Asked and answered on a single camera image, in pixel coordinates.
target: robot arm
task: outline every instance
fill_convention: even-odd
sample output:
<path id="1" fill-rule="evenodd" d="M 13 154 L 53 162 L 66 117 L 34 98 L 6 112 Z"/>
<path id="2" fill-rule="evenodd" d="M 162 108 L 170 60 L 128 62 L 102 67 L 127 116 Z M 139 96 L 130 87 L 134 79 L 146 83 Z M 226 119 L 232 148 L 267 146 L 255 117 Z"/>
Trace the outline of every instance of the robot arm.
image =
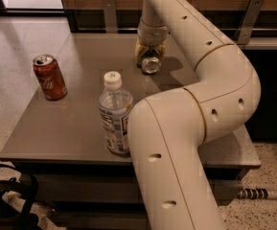
<path id="1" fill-rule="evenodd" d="M 238 46 L 186 0 L 146 1 L 199 78 L 145 98 L 130 113 L 130 153 L 150 225 L 225 229 L 197 148 L 251 117 L 261 95 L 259 78 Z"/>

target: floor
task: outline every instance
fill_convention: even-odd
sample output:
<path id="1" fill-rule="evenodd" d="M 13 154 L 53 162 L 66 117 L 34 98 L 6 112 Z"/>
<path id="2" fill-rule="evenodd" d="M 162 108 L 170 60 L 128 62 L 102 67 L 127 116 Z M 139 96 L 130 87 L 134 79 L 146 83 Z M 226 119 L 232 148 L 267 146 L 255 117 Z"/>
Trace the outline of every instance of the floor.
<path id="1" fill-rule="evenodd" d="M 70 34 L 67 19 L 0 17 L 0 150 L 38 88 L 32 71 L 32 59 L 43 53 L 58 55 Z M 254 143 L 262 166 L 250 171 L 243 185 L 277 190 L 277 143 Z M 0 178 L 10 176 L 0 173 Z M 22 202 L 9 198 L 14 207 Z M 238 200 L 219 207 L 227 229 L 277 230 L 277 200 Z M 36 204 L 42 229 L 57 228 L 45 216 L 50 211 Z"/>

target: plastic bottle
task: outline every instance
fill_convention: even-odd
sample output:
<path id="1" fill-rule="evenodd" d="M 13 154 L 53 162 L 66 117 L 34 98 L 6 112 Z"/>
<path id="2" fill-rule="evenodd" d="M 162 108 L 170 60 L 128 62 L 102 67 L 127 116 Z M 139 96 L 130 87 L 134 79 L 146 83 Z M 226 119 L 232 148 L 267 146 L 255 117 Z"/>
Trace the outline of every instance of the plastic bottle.
<path id="1" fill-rule="evenodd" d="M 106 145 L 113 153 L 127 155 L 127 120 L 132 108 L 132 96 L 122 87 L 121 75 L 118 72 L 106 73 L 104 86 L 99 98 L 99 108 Z"/>

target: soda can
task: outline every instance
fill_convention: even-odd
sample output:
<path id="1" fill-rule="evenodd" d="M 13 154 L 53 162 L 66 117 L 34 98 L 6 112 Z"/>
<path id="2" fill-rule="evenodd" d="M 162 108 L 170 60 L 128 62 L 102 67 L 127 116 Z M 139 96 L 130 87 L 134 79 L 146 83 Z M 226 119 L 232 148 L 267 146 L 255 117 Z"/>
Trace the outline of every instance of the soda can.
<path id="1" fill-rule="evenodd" d="M 59 100 L 67 94 L 58 62 L 51 55 L 41 55 L 33 59 L 34 72 L 47 100 Z"/>

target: bottle cap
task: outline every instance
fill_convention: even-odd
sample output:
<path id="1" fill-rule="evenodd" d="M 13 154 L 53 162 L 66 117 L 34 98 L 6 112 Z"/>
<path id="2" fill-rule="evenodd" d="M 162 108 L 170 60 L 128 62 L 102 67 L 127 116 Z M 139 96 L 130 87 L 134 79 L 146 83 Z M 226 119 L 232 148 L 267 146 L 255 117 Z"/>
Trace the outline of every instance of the bottle cap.
<path id="1" fill-rule="evenodd" d="M 121 75 L 118 72 L 108 72 L 104 75 L 104 86 L 108 90 L 117 90 L 122 86 Z"/>

